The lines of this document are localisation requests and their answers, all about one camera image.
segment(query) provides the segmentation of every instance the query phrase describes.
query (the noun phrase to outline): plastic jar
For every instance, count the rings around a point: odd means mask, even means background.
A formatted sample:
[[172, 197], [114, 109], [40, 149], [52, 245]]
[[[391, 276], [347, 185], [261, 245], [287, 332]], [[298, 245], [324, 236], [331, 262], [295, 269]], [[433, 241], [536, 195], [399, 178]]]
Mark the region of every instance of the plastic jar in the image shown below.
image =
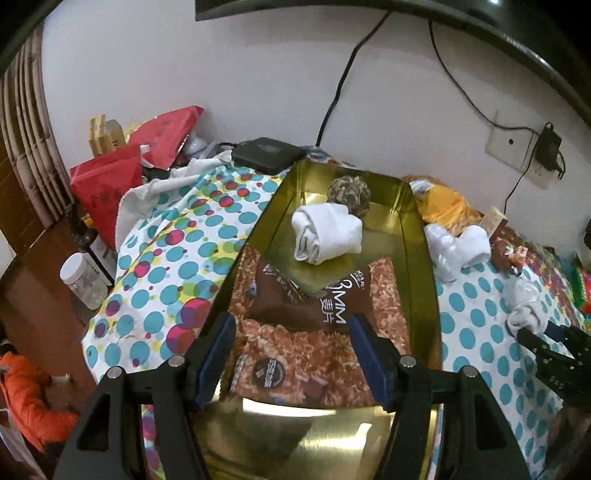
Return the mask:
[[60, 278], [90, 310], [99, 308], [107, 298], [107, 286], [80, 252], [64, 262]]

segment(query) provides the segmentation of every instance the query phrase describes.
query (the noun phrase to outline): black cable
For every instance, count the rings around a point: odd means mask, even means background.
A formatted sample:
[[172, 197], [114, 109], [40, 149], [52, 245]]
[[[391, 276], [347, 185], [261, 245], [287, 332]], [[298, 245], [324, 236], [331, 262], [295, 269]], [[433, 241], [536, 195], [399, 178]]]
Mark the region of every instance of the black cable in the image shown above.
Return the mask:
[[540, 138], [538, 137], [538, 140], [535, 142], [534, 148], [531, 150], [530, 161], [528, 162], [527, 167], [525, 168], [525, 171], [521, 174], [521, 177], [519, 177], [519, 180], [517, 180], [517, 183], [515, 184], [515, 186], [513, 187], [511, 192], [509, 193], [509, 195], [507, 195], [507, 198], [505, 199], [505, 206], [503, 207], [503, 215], [506, 215], [506, 213], [507, 213], [507, 202], [511, 198], [511, 195], [513, 195], [515, 193], [515, 191], [517, 189], [517, 185], [519, 185], [519, 182], [521, 181], [521, 179], [523, 177], [525, 177], [525, 174], [528, 172], [528, 170], [531, 167], [531, 163], [534, 161], [534, 154], [535, 154], [536, 149], [538, 148], [539, 141], [540, 141]]
[[562, 153], [560, 152], [560, 150], [558, 150], [558, 156], [560, 156], [560, 159], [562, 160], [562, 171], [559, 172], [558, 178], [560, 180], [562, 180], [564, 177], [564, 174], [566, 173], [566, 162], [564, 161], [564, 157], [562, 156]]
[[443, 63], [443, 60], [441, 59], [441, 56], [439, 55], [439, 50], [437, 49], [437, 45], [435, 44], [435, 36], [433, 35], [433, 22], [431, 20], [429, 20], [429, 36], [431, 37], [431, 45], [433, 45], [433, 50], [435, 51], [435, 55], [437, 56], [437, 59], [439, 60], [439, 63], [441, 64], [443, 70], [445, 71], [445, 73], [447, 73], [447, 76], [454, 83], [454, 85], [460, 90], [460, 92], [463, 94], [463, 96], [466, 98], [466, 100], [468, 100], [468, 103], [472, 106], [472, 108], [476, 111], [476, 113], [478, 113], [478, 115], [480, 115], [484, 120], [486, 120], [493, 127], [500, 128], [501, 130], [527, 130], [529, 132], [532, 132], [533, 134], [538, 135], [538, 137], [540, 136], [539, 132], [537, 132], [533, 128], [528, 127], [526, 125], [519, 126], [519, 127], [508, 127], [507, 125], [501, 125], [501, 124], [496, 123], [495, 121], [488, 118], [484, 113], [482, 113], [480, 111], [480, 109], [474, 104], [474, 102], [472, 102], [470, 97], [468, 97], [468, 94], [464, 91], [464, 89], [461, 87], [461, 85], [457, 82], [457, 80], [453, 77], [453, 75], [450, 73], [450, 71], [447, 69], [447, 67]]
[[322, 135], [324, 134], [324, 129], [326, 128], [326, 124], [328, 123], [329, 118], [330, 118], [333, 110], [336, 107], [336, 104], [339, 102], [341, 90], [343, 89], [343, 85], [345, 84], [345, 80], [347, 78], [347, 75], [349, 74], [349, 70], [351, 69], [351, 66], [353, 65], [353, 61], [355, 60], [355, 57], [357, 56], [357, 52], [359, 51], [359, 49], [361, 47], [363, 47], [368, 42], [368, 40], [371, 37], [373, 37], [375, 35], [375, 33], [384, 24], [384, 22], [387, 20], [387, 18], [390, 16], [391, 13], [392, 13], [392, 11], [386, 12], [386, 14], [382, 17], [382, 19], [378, 22], [378, 24], [373, 28], [373, 30], [371, 32], [369, 32], [369, 34], [363, 40], [361, 40], [359, 43], [357, 43], [357, 45], [355, 45], [355, 48], [351, 52], [351, 56], [349, 57], [349, 61], [347, 62], [347, 66], [345, 67], [345, 71], [341, 75], [340, 80], [339, 80], [339, 85], [336, 88], [335, 98], [334, 98], [333, 102], [330, 104], [330, 107], [327, 110], [326, 115], [324, 116], [324, 120], [322, 120], [322, 125], [320, 126], [320, 130], [318, 131], [318, 138], [316, 138], [316, 146], [317, 147], [319, 147], [320, 142], [322, 142]]

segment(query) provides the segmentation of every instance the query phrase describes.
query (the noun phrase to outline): power adapter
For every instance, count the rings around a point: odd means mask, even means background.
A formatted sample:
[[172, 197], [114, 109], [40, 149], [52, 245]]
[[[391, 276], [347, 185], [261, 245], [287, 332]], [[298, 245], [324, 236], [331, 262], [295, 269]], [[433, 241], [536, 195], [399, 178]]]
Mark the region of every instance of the power adapter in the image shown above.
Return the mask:
[[534, 157], [548, 171], [563, 174], [563, 167], [558, 163], [558, 152], [562, 139], [554, 131], [554, 125], [547, 123], [535, 145]]

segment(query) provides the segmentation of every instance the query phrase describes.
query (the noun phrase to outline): blue dot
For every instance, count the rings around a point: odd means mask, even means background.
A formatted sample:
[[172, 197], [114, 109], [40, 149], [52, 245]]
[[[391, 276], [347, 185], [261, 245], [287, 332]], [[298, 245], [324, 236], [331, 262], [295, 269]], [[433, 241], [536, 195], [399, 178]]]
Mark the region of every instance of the blue dot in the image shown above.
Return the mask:
[[480, 346], [480, 358], [482, 358], [482, 361], [486, 362], [487, 364], [493, 363], [495, 360], [495, 351], [493, 350], [490, 343], [484, 342]]
[[508, 405], [513, 397], [513, 390], [508, 384], [503, 384], [499, 392], [499, 399], [503, 405]]
[[254, 223], [256, 222], [256, 219], [258, 219], [258, 215], [253, 212], [244, 212], [238, 216], [238, 221], [244, 224]]
[[129, 349], [129, 358], [137, 360], [139, 365], [143, 365], [150, 357], [150, 346], [143, 341], [135, 342]]
[[492, 283], [499, 292], [503, 291], [503, 282], [500, 279], [495, 278]]
[[491, 338], [496, 343], [501, 343], [503, 341], [503, 329], [500, 327], [500, 325], [493, 325], [491, 327]]
[[525, 373], [531, 373], [531, 371], [535, 367], [534, 361], [531, 359], [530, 356], [524, 355], [523, 361], [525, 362]]
[[488, 388], [492, 388], [491, 374], [489, 372], [480, 372], [480, 375], [481, 375], [482, 379], [484, 380], [484, 382], [486, 383], [486, 385], [488, 385]]
[[242, 204], [240, 202], [234, 202], [229, 207], [226, 207], [226, 213], [236, 213], [242, 210]]
[[463, 312], [466, 305], [464, 304], [464, 299], [459, 293], [452, 293], [449, 295], [449, 305], [452, 306], [456, 312]]
[[465, 356], [459, 356], [453, 361], [453, 371], [459, 372], [464, 365], [470, 365], [470, 362]]
[[525, 456], [529, 456], [531, 449], [534, 447], [534, 438], [530, 438], [525, 444]]
[[178, 211], [178, 209], [177, 209], [177, 208], [172, 208], [172, 209], [170, 209], [170, 211], [169, 211], [169, 212], [166, 214], [166, 217], [165, 217], [165, 218], [166, 218], [167, 220], [170, 220], [170, 221], [172, 221], [172, 220], [175, 220], [175, 219], [177, 219], [179, 215], [180, 215], [180, 212]]
[[496, 369], [498, 370], [499, 375], [502, 375], [503, 377], [509, 375], [509, 360], [507, 360], [507, 357], [502, 356], [499, 358], [496, 363]]
[[488, 280], [485, 279], [484, 277], [480, 277], [478, 279], [478, 285], [480, 286], [480, 288], [482, 290], [484, 290], [486, 293], [489, 293], [491, 291], [491, 284], [488, 283]]
[[525, 396], [527, 398], [532, 398], [535, 393], [534, 383], [531, 380], [525, 382]]
[[521, 440], [522, 435], [523, 435], [523, 425], [520, 422], [517, 424], [517, 428], [515, 429], [515, 439], [519, 442]]
[[491, 299], [486, 299], [486, 301], [484, 302], [484, 307], [488, 315], [490, 315], [491, 317], [494, 317], [496, 315], [496, 305], [495, 302], [493, 302]]
[[464, 293], [466, 294], [466, 297], [468, 297], [469, 299], [475, 299], [478, 295], [476, 287], [468, 282], [464, 282]]
[[548, 400], [548, 413], [550, 415], [554, 415], [554, 413], [556, 412], [556, 407], [555, 404], [556, 402], [554, 401], [554, 397], [550, 397], [550, 399]]
[[121, 348], [116, 343], [111, 343], [105, 349], [105, 363], [110, 367], [114, 367], [121, 359]]
[[527, 414], [527, 418], [525, 419], [525, 425], [531, 430], [535, 426], [535, 422], [538, 420], [538, 414], [535, 410], [532, 410]]
[[542, 387], [538, 390], [538, 393], [535, 395], [535, 402], [539, 407], [546, 403], [547, 396], [548, 392], [546, 391], [545, 387]]
[[154, 334], [162, 330], [164, 326], [164, 315], [160, 312], [150, 312], [144, 320], [144, 330], [146, 333]]
[[171, 305], [178, 300], [179, 291], [176, 285], [168, 285], [164, 287], [160, 293], [160, 301], [165, 305]]
[[538, 463], [540, 460], [542, 460], [546, 455], [546, 448], [545, 447], [539, 447], [535, 453], [534, 453], [534, 459], [532, 460], [534, 462], [534, 464]]
[[544, 435], [546, 435], [546, 432], [548, 431], [548, 422], [545, 420], [540, 420], [540, 423], [538, 423], [538, 430], [536, 431], [536, 435], [538, 437], [543, 437]]
[[449, 313], [441, 312], [439, 314], [439, 319], [441, 320], [442, 333], [452, 333], [456, 328], [456, 322], [453, 321], [453, 317], [449, 315]]
[[156, 267], [148, 273], [148, 281], [150, 283], [160, 283], [166, 277], [166, 269], [164, 267]]
[[484, 320], [484, 313], [480, 309], [473, 309], [470, 312], [470, 321], [475, 327], [484, 327], [486, 321]]
[[261, 198], [261, 194], [258, 192], [250, 192], [247, 197], [244, 199], [247, 202], [256, 202], [259, 198]]
[[202, 230], [193, 230], [192, 232], [187, 233], [185, 240], [187, 242], [193, 243], [193, 242], [196, 242], [197, 240], [201, 240], [203, 235], [204, 235], [204, 233]]
[[178, 194], [181, 197], [184, 197], [186, 194], [188, 194], [191, 191], [192, 188], [193, 188], [193, 185], [185, 185], [184, 187], [180, 187], [178, 189]]
[[184, 280], [188, 280], [189, 278], [192, 278], [195, 275], [197, 275], [198, 270], [199, 265], [197, 265], [195, 262], [185, 262], [178, 269], [178, 276]]
[[515, 410], [519, 415], [523, 413], [523, 408], [525, 407], [525, 397], [520, 395], [517, 397], [517, 401], [515, 402]]
[[184, 248], [183, 247], [172, 247], [168, 252], [166, 252], [166, 260], [169, 262], [176, 262], [180, 260], [184, 256]]
[[115, 330], [119, 336], [128, 335], [134, 328], [134, 318], [131, 315], [123, 315], [115, 324]]
[[170, 351], [170, 348], [168, 348], [168, 345], [166, 344], [166, 342], [167, 342], [167, 340], [162, 342], [162, 345], [160, 345], [160, 357], [164, 361], [168, 360], [173, 355], [173, 353]]
[[140, 258], [139, 261], [141, 262], [148, 262], [152, 263], [154, 261], [154, 252], [146, 252]]
[[133, 248], [133, 247], [135, 247], [135, 244], [137, 244], [137, 242], [138, 242], [138, 237], [136, 235], [134, 235], [129, 240], [127, 240], [127, 243], [125, 245], [127, 245], [127, 248]]
[[509, 355], [516, 362], [518, 362], [519, 360], [521, 360], [521, 347], [519, 346], [518, 343], [513, 343], [509, 347]]
[[119, 268], [121, 270], [127, 270], [131, 266], [131, 257], [129, 255], [123, 255], [119, 257]]
[[99, 359], [99, 352], [96, 350], [94, 345], [90, 345], [86, 349], [86, 361], [90, 368], [94, 368], [96, 365], [96, 361]]
[[476, 337], [469, 328], [460, 331], [460, 343], [466, 350], [472, 350], [476, 344]]
[[145, 307], [150, 299], [150, 292], [148, 290], [138, 290], [134, 293], [134, 296], [131, 297], [131, 306], [135, 309], [140, 309]]
[[516, 387], [523, 387], [525, 385], [525, 372], [522, 368], [516, 368], [513, 372], [513, 384]]
[[511, 313], [511, 309], [507, 306], [505, 299], [501, 299], [501, 301], [499, 302], [499, 305], [501, 306], [501, 310], [503, 312]]
[[274, 191], [277, 190], [277, 183], [275, 183], [274, 181], [268, 180], [265, 183], [262, 184], [262, 189], [265, 190], [265, 192], [267, 193], [273, 193]]
[[217, 231], [218, 237], [223, 238], [224, 240], [227, 240], [228, 238], [232, 238], [234, 236], [237, 236], [237, 234], [238, 234], [238, 228], [236, 228], [233, 225], [225, 225]]
[[127, 287], [129, 290], [130, 288], [135, 287], [135, 284], [138, 282], [138, 277], [136, 277], [133, 273], [128, 273], [126, 276], [123, 277], [121, 283], [123, 287]]
[[217, 226], [223, 222], [223, 216], [221, 215], [212, 215], [205, 220], [205, 225], [207, 226]]

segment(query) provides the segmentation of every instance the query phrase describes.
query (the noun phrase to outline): white wall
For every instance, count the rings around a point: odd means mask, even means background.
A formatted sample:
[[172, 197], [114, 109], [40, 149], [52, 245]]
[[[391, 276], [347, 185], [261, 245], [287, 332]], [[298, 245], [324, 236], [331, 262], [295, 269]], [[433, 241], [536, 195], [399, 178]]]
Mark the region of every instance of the white wall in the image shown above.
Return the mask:
[[6, 240], [6, 237], [0, 232], [0, 277], [4, 275], [4, 272], [15, 257], [14, 250]]
[[[302, 7], [194, 22], [193, 0], [64, 0], [47, 19], [43, 80], [67, 167], [90, 156], [88, 119], [122, 125], [190, 104], [202, 135], [313, 144], [353, 46], [382, 12]], [[563, 136], [567, 174], [548, 190], [523, 179], [510, 223], [566, 254], [589, 219], [591, 135], [562, 98], [493, 47], [442, 25], [444, 60], [481, 109]], [[440, 177], [480, 210], [502, 208], [519, 177], [489, 157], [489, 128], [437, 63], [427, 21], [394, 14], [358, 54], [322, 147], [393, 176]]]

